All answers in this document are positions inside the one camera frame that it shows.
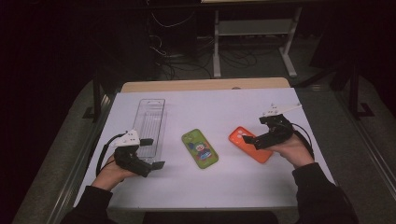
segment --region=table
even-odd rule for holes
[[[198,91],[200,86],[206,89]],[[289,88],[283,78],[125,84],[111,108],[76,203],[85,186],[94,180],[94,169],[103,145],[112,136],[133,127],[140,99],[154,98],[166,100],[167,118],[161,157],[166,164],[162,170],[151,172],[148,178],[125,179],[113,189],[109,207],[148,211],[273,209],[297,205],[291,164],[278,154],[264,164],[258,163],[227,139],[238,125],[255,134],[266,133],[266,127],[259,122],[262,112],[271,103],[293,104],[298,101],[294,89]],[[290,111],[285,117],[308,131],[316,161],[333,182],[304,111]],[[204,170],[196,166],[181,142],[181,135],[193,128],[200,129],[219,154],[219,161]],[[112,151],[114,148],[110,147],[106,157]]]

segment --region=phone case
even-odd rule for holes
[[[253,145],[246,144],[242,137],[243,135],[255,137],[253,133],[239,126],[235,129],[235,131],[233,131],[230,134],[229,140],[232,143],[234,143],[237,147],[245,151],[250,157],[252,157],[257,162],[265,163],[266,161],[268,161],[268,159],[271,157],[273,152],[270,150],[262,150],[262,149],[257,150]]]
[[[181,141],[190,152],[198,167],[205,169],[219,160],[219,155],[200,130],[194,129],[181,136]]]

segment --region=black sleeve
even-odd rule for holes
[[[317,163],[294,170],[293,176],[302,223],[358,223],[345,193],[326,178]]]
[[[113,193],[87,186],[78,205],[64,216],[61,224],[115,223],[107,216],[107,207]]]

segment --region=white table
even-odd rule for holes
[[[296,206],[297,188],[291,175],[293,167],[275,153],[267,163],[254,161],[228,140],[237,127],[244,126],[256,135],[267,133],[259,117],[271,103],[289,105],[299,102],[292,88],[148,91],[119,93],[111,108],[92,162],[84,177],[76,203],[94,171],[103,145],[114,135],[133,127],[141,99],[165,99],[167,113],[162,161],[165,166],[147,178],[125,179],[113,189],[110,207],[132,210],[206,210],[268,209]],[[304,127],[311,136],[316,161],[333,182],[318,148],[303,109],[285,117]],[[181,142],[181,135],[200,129],[219,154],[219,161],[201,170]],[[108,158],[114,147],[106,154]]]

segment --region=person's right hand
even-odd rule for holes
[[[293,164],[294,168],[315,162],[304,143],[295,134],[287,141],[265,149],[278,152],[280,156]]]

